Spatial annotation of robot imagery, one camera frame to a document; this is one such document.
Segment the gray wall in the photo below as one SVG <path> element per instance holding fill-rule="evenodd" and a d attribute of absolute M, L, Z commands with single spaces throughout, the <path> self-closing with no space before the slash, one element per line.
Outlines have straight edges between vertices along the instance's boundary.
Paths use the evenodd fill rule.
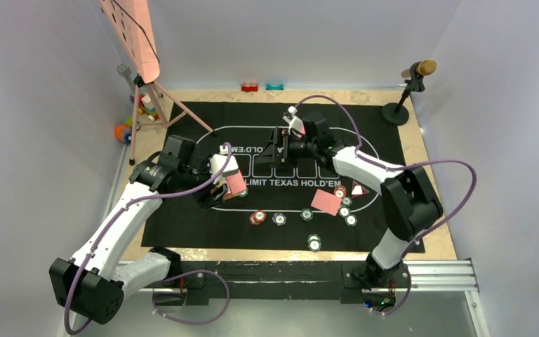
<path fill-rule="evenodd" d="M 396 86 L 431 55 L 460 0 L 149 0 L 172 88 Z"/>
<path fill-rule="evenodd" d="M 539 336 L 539 1 L 464 0 L 433 58 L 414 99 L 429 156 L 479 174 L 451 222 L 458 257 L 474 259 L 494 336 Z M 434 171 L 451 209 L 468 174 Z"/>
<path fill-rule="evenodd" d="M 131 113 L 99 11 L 0 1 L 0 336 L 54 336 L 48 268 L 97 228 Z"/>

